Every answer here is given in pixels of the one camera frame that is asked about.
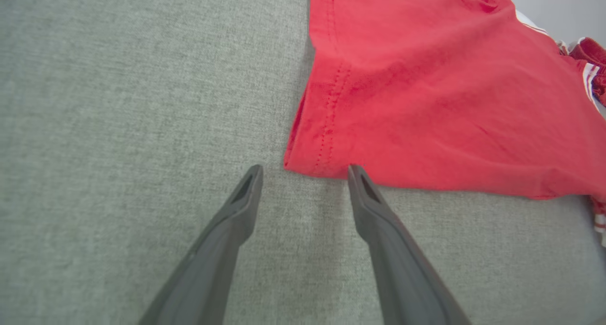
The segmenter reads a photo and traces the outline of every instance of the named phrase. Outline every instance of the robotic claw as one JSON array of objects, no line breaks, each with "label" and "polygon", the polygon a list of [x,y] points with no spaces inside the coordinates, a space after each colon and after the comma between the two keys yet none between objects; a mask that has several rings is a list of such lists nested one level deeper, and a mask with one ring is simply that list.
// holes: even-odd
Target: robotic claw
[{"label": "robotic claw", "polygon": [[[173,271],[141,325],[223,323],[238,250],[253,233],[262,186],[263,168],[255,165]],[[349,167],[348,186],[357,232],[370,249],[383,322],[470,325],[362,167]]]}]

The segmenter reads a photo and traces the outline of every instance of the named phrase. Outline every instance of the red fabric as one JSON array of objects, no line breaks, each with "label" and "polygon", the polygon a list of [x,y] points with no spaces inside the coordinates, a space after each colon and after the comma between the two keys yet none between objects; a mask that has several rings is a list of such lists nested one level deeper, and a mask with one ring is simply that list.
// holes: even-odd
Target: red fabric
[{"label": "red fabric", "polygon": [[593,79],[593,94],[606,106],[606,50],[595,40],[586,37],[572,49],[570,56],[600,67]]},{"label": "red fabric", "polygon": [[587,62],[510,0],[311,0],[310,35],[287,170],[346,178],[357,163],[393,187],[606,200]]}]

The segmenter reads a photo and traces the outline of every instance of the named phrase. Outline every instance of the gray fabric surface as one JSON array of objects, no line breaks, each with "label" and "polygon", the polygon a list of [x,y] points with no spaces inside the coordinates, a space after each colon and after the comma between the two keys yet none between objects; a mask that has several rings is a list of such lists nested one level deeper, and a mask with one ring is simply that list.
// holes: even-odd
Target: gray fabric surface
[{"label": "gray fabric surface", "polygon": [[[309,0],[0,0],[0,323],[131,324],[266,168],[227,324],[381,322],[344,181],[282,170]],[[590,324],[578,196],[382,189],[475,324]]]}]

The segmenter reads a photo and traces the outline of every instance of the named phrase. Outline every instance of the gray floor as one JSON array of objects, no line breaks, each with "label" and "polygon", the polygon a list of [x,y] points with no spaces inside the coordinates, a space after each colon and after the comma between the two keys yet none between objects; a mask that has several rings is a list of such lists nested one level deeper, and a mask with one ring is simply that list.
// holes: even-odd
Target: gray floor
[{"label": "gray floor", "polygon": [[[227,324],[381,322],[344,181],[282,170],[309,0],[0,0],[0,323],[134,323],[254,163]],[[475,324],[589,324],[585,198],[382,189]]]}]

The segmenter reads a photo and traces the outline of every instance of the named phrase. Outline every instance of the dark red fabric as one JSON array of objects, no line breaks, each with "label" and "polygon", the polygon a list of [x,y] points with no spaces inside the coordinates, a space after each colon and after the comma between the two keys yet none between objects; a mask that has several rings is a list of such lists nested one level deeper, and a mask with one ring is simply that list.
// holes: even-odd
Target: dark red fabric
[{"label": "dark red fabric", "polygon": [[586,37],[572,49],[570,56],[600,67],[593,79],[593,94],[606,106],[606,50],[595,40]]},{"label": "dark red fabric", "polygon": [[606,200],[587,62],[510,0],[311,0],[310,35],[287,170],[346,178],[356,163],[393,187]]}]

